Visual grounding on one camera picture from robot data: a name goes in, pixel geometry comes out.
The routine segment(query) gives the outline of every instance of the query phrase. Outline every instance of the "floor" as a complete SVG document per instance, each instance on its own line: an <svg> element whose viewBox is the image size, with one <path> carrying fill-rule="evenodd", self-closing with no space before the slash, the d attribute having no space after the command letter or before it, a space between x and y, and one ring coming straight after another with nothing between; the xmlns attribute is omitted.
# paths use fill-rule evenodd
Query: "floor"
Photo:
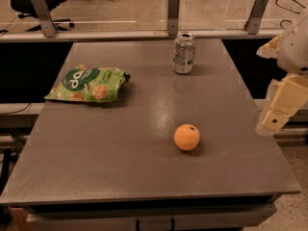
<svg viewBox="0 0 308 231"><path fill-rule="evenodd" d="M241 29L254 0L181 0L180 30ZM308 0L296 0L308 5ZM292 0L279 0L279 5L301 12ZM36 25L32 18L19 19L8 0L0 0L0 29L19 33ZM67 0L52 12L54 18L70 17L76 24L73 31L164 30L167 27L167 0ZM269 0L262 28L280 28L282 19L296 13L281 9ZM308 145L302 131L286 130L276 136L302 193L284 195L276 201L277 213L258 227L244 231L308 230ZM13 223L0 230L16 231Z"/></svg>

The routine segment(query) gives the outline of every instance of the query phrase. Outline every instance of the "orange fruit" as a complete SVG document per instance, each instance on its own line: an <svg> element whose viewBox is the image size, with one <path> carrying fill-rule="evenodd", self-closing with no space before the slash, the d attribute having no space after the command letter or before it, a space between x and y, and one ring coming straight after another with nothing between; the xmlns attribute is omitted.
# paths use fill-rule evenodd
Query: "orange fruit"
<svg viewBox="0 0 308 231"><path fill-rule="evenodd" d="M176 129L174 141L182 150L193 150L200 141L200 132L195 126L184 124Z"/></svg>

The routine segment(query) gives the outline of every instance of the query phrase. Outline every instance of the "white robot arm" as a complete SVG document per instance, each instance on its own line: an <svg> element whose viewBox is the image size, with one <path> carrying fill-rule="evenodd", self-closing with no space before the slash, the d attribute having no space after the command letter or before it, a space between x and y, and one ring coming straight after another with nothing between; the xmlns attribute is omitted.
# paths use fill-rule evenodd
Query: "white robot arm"
<svg viewBox="0 0 308 231"><path fill-rule="evenodd" d="M256 131L262 136L278 132L308 100L308 10L294 19L258 55L277 58L277 65L288 72L282 81L272 80Z"/></svg>

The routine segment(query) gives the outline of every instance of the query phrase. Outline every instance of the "soda can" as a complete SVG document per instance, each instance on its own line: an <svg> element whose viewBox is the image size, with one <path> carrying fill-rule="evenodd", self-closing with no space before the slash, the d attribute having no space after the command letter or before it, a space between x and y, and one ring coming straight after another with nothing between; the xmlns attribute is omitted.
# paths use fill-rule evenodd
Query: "soda can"
<svg viewBox="0 0 308 231"><path fill-rule="evenodd" d="M193 70L195 39L192 33L179 33L174 41L173 70L185 74Z"/></svg>

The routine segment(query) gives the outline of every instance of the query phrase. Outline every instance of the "snack bag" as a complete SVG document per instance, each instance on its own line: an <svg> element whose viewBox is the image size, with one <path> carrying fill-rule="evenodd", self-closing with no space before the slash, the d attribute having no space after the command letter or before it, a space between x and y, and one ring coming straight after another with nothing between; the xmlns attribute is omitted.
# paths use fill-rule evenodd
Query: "snack bag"
<svg viewBox="0 0 308 231"><path fill-rule="evenodd" d="M97 103L116 101L118 90L128 82L129 77L118 68L87 69L84 64L78 64L53 87L45 99Z"/></svg>

